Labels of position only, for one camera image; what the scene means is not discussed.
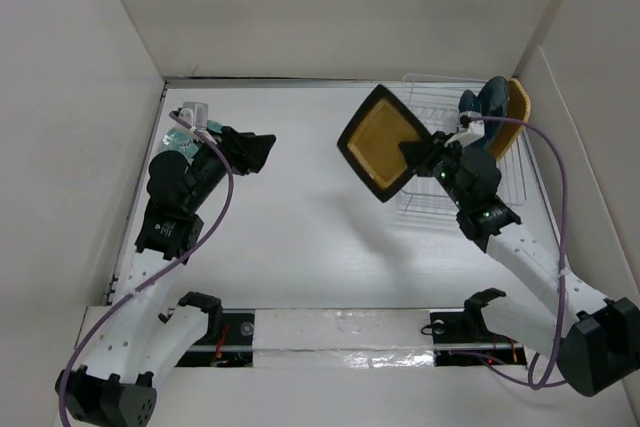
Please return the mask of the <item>brown black square plate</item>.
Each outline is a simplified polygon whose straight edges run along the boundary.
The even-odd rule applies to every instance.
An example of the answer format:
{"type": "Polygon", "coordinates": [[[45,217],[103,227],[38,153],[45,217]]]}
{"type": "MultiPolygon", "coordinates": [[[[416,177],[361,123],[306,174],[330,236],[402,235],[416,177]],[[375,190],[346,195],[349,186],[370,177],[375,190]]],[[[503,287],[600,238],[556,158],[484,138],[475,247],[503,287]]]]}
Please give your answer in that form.
{"type": "Polygon", "coordinates": [[[379,84],[348,122],[337,148],[357,177],[385,203],[413,176],[413,166],[400,145],[421,146],[431,140],[432,135],[409,108],[379,84]]]}

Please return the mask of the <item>dark blue leaf-shaped plate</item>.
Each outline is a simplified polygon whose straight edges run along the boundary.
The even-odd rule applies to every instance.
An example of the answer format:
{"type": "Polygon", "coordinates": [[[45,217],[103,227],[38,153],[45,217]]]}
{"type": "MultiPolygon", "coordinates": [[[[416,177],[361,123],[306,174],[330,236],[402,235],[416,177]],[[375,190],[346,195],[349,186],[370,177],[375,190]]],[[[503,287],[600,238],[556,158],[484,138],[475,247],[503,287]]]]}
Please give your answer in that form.
{"type": "Polygon", "coordinates": [[[471,90],[465,90],[458,104],[458,112],[461,116],[482,116],[482,104],[479,98],[471,90]]]}

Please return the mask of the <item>red teal floral round plate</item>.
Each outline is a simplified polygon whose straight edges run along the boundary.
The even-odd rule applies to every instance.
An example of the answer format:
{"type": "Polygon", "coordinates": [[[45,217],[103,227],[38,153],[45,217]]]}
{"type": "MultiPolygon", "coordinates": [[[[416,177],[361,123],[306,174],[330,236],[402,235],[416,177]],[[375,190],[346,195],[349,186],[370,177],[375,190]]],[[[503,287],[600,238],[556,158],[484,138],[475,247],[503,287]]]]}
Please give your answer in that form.
{"type": "Polygon", "coordinates": [[[193,160],[204,143],[191,133],[176,125],[169,129],[161,138],[155,154],[166,151],[175,151],[183,155],[189,162],[193,160]]]}

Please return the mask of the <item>teal round plate white blossoms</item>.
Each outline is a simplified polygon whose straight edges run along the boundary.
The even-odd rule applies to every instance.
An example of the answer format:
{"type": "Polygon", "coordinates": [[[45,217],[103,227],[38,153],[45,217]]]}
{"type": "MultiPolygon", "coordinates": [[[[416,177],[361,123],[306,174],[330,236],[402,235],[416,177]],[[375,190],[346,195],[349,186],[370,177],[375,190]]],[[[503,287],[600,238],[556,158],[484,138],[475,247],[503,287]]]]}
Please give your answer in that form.
{"type": "MultiPolygon", "coordinates": [[[[501,76],[490,79],[477,96],[480,112],[483,117],[504,118],[507,114],[509,103],[508,81],[501,76]]],[[[481,139],[481,145],[487,147],[491,144],[501,129],[498,121],[485,121],[485,133],[481,139]]]]}

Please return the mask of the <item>woven bamboo square plate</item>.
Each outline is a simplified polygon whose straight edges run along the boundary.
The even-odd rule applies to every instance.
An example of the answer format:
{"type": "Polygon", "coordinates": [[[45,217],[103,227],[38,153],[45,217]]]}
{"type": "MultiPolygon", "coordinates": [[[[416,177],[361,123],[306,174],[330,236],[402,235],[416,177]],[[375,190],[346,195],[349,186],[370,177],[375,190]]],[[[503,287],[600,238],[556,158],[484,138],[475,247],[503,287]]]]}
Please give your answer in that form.
{"type": "Polygon", "coordinates": [[[485,122],[485,132],[489,133],[489,129],[493,130],[487,149],[497,161],[501,160],[515,144],[531,113],[531,101],[521,83],[511,78],[507,81],[507,85],[506,113],[498,121],[485,122]]]}

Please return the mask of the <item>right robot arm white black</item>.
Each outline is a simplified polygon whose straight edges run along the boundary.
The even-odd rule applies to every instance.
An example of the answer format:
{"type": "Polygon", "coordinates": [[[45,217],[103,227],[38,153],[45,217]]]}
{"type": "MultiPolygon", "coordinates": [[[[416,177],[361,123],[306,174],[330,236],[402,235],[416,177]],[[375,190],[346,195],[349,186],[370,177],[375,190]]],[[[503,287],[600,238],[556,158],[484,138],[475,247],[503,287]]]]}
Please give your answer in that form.
{"type": "Polygon", "coordinates": [[[639,369],[639,309],[582,281],[563,254],[547,251],[498,196],[501,173],[482,148],[436,138],[400,143],[409,169],[434,178],[459,211],[465,237],[511,271],[545,306],[535,313],[506,293],[469,298],[462,328],[474,340],[490,334],[516,340],[546,357],[579,394],[592,397],[639,369]]]}

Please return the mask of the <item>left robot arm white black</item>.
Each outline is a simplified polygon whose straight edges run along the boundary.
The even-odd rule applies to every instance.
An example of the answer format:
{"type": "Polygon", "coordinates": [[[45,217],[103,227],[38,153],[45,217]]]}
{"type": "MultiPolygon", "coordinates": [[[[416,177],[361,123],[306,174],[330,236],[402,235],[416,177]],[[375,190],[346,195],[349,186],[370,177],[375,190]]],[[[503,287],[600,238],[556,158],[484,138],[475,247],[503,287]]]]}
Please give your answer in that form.
{"type": "Polygon", "coordinates": [[[257,174],[273,148],[273,134],[231,127],[187,131],[197,151],[157,153],[129,275],[120,297],[79,341],[56,383],[60,420],[92,426],[145,426],[158,387],[197,341],[224,338],[215,296],[189,292],[172,315],[161,308],[189,258],[220,226],[206,228],[197,211],[222,180],[257,174]]]}

